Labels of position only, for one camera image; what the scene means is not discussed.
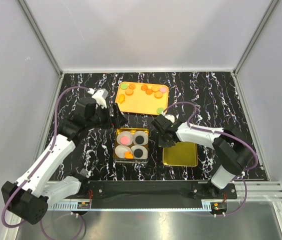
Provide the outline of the pink round cookie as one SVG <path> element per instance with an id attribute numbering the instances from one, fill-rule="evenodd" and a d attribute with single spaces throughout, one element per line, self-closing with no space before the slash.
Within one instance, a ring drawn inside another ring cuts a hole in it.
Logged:
<path id="1" fill-rule="evenodd" d="M 122 136 L 122 137 L 120 138 L 120 143 L 121 143 L 122 145 L 128 145 L 129 142 L 130 142 L 130 138 L 129 138 L 128 136 Z"/>

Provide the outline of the gold tin with cups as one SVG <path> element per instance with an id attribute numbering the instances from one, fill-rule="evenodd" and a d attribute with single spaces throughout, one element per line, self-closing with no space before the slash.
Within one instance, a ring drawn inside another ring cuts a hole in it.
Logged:
<path id="1" fill-rule="evenodd" d="M 129 144 L 121 144 L 120 138 L 123 136 L 129 137 Z M 143 136 L 144 144 L 139 145 L 135 143 L 135 137 Z M 149 158 L 149 130 L 146 128 L 118 128 L 115 132 L 115 142 L 113 150 L 113 159 L 117 163 L 126 164 L 146 164 Z M 141 158 L 134 157 L 134 150 L 143 150 L 143 156 Z M 125 152 L 133 154 L 133 159 L 124 158 Z"/>

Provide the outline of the gold tin lid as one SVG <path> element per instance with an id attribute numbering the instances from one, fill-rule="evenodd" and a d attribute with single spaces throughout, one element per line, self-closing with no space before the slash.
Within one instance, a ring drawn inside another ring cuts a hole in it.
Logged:
<path id="1" fill-rule="evenodd" d="M 163 148 L 162 163 L 173 167 L 196 167 L 199 164 L 197 144 L 178 142 L 175 146 Z"/>

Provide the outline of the black round cookie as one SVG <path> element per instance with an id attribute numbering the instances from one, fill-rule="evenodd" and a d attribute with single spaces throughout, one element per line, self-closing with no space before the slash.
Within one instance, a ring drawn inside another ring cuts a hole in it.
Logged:
<path id="1" fill-rule="evenodd" d="M 143 145 L 145 142 L 145 138 L 142 135 L 136 136 L 134 140 L 136 145 Z"/>
<path id="2" fill-rule="evenodd" d="M 140 159 L 143 156 L 143 150 L 140 148 L 137 148 L 134 150 L 133 155 L 135 158 Z"/>

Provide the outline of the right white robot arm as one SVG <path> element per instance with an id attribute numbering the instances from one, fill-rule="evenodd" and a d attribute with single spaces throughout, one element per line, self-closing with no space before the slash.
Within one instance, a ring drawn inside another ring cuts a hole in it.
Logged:
<path id="1" fill-rule="evenodd" d="M 209 195 L 220 198 L 226 186 L 239 176 L 252 160 L 258 160 L 256 151 L 245 141 L 245 136 L 235 127 L 203 127 L 184 120 L 171 121 L 165 115 L 158 115 L 151 124 L 159 133 L 164 147 L 176 143 L 194 143 L 215 151 L 220 166 L 211 177 L 208 185 Z"/>

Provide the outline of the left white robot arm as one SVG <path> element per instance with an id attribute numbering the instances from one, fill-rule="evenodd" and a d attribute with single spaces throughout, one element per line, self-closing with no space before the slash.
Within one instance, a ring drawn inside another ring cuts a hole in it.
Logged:
<path id="1" fill-rule="evenodd" d="M 35 163 L 15 182 L 1 187 L 4 211 L 9 211 L 32 225 L 46 214 L 48 207 L 69 197 L 84 198 L 89 193 L 84 170 L 46 186 L 57 167 L 70 155 L 90 130 L 118 129 L 127 124 L 117 103 L 110 114 L 103 97 L 86 97 L 76 103 L 75 110 L 55 130 L 55 136 Z"/>

